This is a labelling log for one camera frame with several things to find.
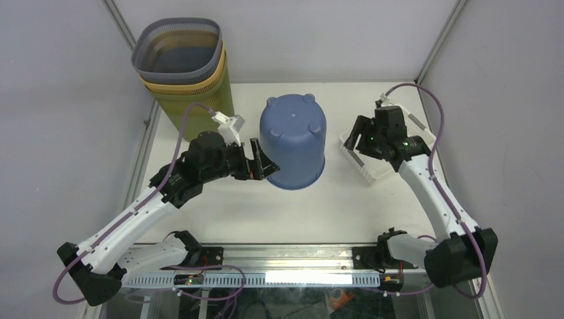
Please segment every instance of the green basket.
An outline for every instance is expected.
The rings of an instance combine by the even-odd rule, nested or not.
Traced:
[[[220,111],[227,116],[235,115],[227,65],[225,65],[219,82],[206,93],[200,95],[167,95],[158,94],[151,90],[149,92],[155,97],[162,110],[179,131],[182,126],[184,111],[192,102],[202,103],[209,106],[212,110]],[[218,124],[212,120],[210,114],[203,108],[194,107],[188,114],[184,139],[191,141],[204,131],[217,132],[217,126]]]

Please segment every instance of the gray basket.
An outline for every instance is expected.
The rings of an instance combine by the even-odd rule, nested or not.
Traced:
[[[148,82],[197,84],[219,64],[221,29],[204,18],[169,18],[151,23],[139,36],[131,62]]]

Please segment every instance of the tabletop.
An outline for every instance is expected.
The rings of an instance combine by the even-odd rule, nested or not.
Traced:
[[[259,135],[259,119],[271,96],[315,95],[327,118],[325,170],[310,187],[287,191],[268,181],[223,178],[179,212],[165,217],[138,243],[160,242],[171,231],[190,231],[201,243],[369,243],[391,227],[412,235],[433,235],[415,194],[398,174],[369,185],[339,149],[339,135],[360,114],[374,116],[374,101],[397,82],[232,84],[235,113],[245,118],[241,141]],[[423,124],[424,109],[415,88],[390,95]],[[161,112],[144,185],[171,162],[178,131]],[[183,141],[182,150],[188,148]],[[251,158],[250,149],[246,150]],[[440,168],[438,159],[435,163]]]

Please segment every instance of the upside-down blue container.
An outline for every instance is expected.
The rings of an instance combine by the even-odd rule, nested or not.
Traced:
[[[260,144],[280,170],[275,186],[296,190],[313,184],[325,167],[325,113],[312,94],[269,98],[260,121]]]

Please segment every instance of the white wall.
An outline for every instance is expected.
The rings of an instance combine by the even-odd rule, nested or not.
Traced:
[[[76,318],[56,250],[120,210],[150,98],[101,1],[0,7],[0,318]]]
[[[562,0],[469,1],[423,83],[445,107],[449,184],[499,236],[492,275],[511,319],[564,317],[563,16]]]
[[[414,79],[456,0],[116,0],[137,38],[168,17],[219,23],[232,82]]]

